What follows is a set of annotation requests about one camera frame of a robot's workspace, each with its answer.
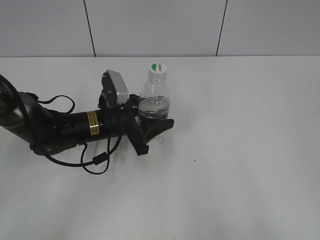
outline white table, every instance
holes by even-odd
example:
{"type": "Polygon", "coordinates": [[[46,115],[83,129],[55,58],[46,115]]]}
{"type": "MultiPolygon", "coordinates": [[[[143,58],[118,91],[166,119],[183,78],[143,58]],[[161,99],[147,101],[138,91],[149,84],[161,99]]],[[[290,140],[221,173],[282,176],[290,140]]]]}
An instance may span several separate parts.
{"type": "MultiPolygon", "coordinates": [[[[0,239],[320,239],[320,56],[0,58],[0,73],[85,112],[106,69],[139,93],[158,60],[175,126],[145,156],[125,137],[104,175],[55,165],[0,128],[0,239]]],[[[78,163],[82,148],[56,157],[78,163]]],[[[91,143],[86,160],[105,148],[91,143]]]]}

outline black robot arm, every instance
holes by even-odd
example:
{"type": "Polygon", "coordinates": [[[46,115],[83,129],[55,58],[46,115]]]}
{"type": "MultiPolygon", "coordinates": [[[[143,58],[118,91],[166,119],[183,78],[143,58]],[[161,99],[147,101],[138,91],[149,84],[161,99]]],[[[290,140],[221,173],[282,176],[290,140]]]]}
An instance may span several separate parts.
{"type": "MultiPolygon", "coordinates": [[[[128,136],[138,155],[144,155],[148,153],[147,143],[153,137],[173,127],[172,119],[137,124],[135,118],[138,115],[139,97],[134,94],[129,96],[120,73],[106,71],[102,76],[102,86],[98,104],[100,109],[70,114],[74,109],[73,101],[70,112],[46,109],[40,103],[50,103],[55,98],[47,102],[38,101],[33,93],[17,92],[0,75],[0,126],[28,142],[35,154],[58,164],[63,162],[52,155],[77,145],[87,146],[88,142],[112,137],[118,137],[118,146],[123,135],[128,136]]],[[[61,165],[84,167],[101,162],[104,162],[101,158],[93,158],[93,161],[86,163],[61,165]]]]}

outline plastic bottle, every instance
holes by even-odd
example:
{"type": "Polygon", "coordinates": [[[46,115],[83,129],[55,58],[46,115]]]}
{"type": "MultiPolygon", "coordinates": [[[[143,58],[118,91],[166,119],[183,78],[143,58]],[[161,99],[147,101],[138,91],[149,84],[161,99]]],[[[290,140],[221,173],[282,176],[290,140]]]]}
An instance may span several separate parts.
{"type": "MultiPolygon", "coordinates": [[[[157,121],[168,118],[170,99],[169,89],[166,85],[167,67],[160,63],[150,64],[148,71],[148,81],[144,84],[140,94],[138,106],[138,120],[157,121]]],[[[151,143],[160,143],[163,134],[156,136],[151,143]]]]}

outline black cable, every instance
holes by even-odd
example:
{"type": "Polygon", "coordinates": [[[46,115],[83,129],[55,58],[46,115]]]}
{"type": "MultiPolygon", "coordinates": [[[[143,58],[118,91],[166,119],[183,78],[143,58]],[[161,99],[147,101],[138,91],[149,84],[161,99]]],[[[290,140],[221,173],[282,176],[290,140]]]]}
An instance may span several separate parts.
{"type": "MultiPolygon", "coordinates": [[[[109,168],[109,163],[110,163],[110,154],[111,154],[111,152],[110,152],[110,141],[111,141],[111,137],[110,137],[110,135],[108,136],[108,138],[107,138],[107,148],[106,148],[106,154],[107,154],[107,159],[106,159],[106,167],[105,167],[105,169],[103,170],[103,171],[101,171],[101,172],[94,172],[94,171],[90,171],[88,168],[86,168],[85,166],[83,166],[82,168],[87,172],[87,173],[90,173],[90,174],[94,174],[94,175],[101,175],[101,174],[104,174],[107,170],[108,170],[108,168],[109,168]]],[[[81,164],[83,164],[84,163],[84,155],[85,155],[85,152],[86,152],[86,150],[87,150],[87,148],[88,148],[88,144],[87,143],[84,143],[83,144],[84,145],[84,149],[83,149],[83,151],[82,151],[82,154],[81,154],[81,159],[80,159],[80,162],[81,162],[81,164]]]]}
{"type": "Polygon", "coordinates": [[[36,101],[37,101],[38,103],[40,103],[40,104],[50,104],[50,103],[52,103],[54,100],[56,100],[57,98],[60,98],[60,97],[64,97],[64,98],[69,99],[69,100],[72,102],[72,107],[70,108],[69,111],[59,112],[59,113],[60,113],[60,114],[63,114],[63,115],[68,115],[68,114],[72,113],[73,110],[75,109],[76,103],[75,103],[75,101],[72,100],[71,97],[68,97],[68,96],[66,96],[66,95],[58,95],[58,96],[55,96],[55,97],[51,98],[51,99],[48,100],[48,101],[39,101],[39,100],[36,100],[36,101]]]}
{"type": "Polygon", "coordinates": [[[69,162],[59,161],[59,160],[53,158],[52,156],[50,156],[49,154],[47,154],[46,150],[41,146],[41,144],[38,141],[38,138],[36,137],[36,134],[35,134],[36,131],[34,129],[34,126],[32,125],[32,122],[29,118],[28,112],[26,110],[24,102],[22,101],[22,99],[20,97],[20,94],[18,93],[16,88],[7,79],[5,79],[1,74],[0,74],[0,82],[4,82],[4,84],[6,84],[6,86],[11,90],[15,100],[17,101],[17,104],[20,107],[24,121],[26,121],[27,125],[30,127],[31,135],[33,137],[35,144],[39,147],[40,151],[47,159],[49,159],[51,162],[53,162],[55,164],[59,164],[59,165],[65,166],[65,167],[72,167],[72,168],[85,167],[85,166],[89,166],[89,165],[92,165],[95,163],[94,161],[89,161],[89,162],[85,162],[85,163],[69,163],[69,162]]]}

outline bottle cap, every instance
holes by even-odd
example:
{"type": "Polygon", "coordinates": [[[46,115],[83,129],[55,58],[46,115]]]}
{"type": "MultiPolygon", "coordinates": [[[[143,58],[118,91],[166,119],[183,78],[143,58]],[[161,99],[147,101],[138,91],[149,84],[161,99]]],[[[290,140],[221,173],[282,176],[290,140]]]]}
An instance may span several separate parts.
{"type": "Polygon", "coordinates": [[[167,67],[161,62],[151,63],[149,66],[149,78],[152,80],[164,80],[167,77],[167,67]]]}

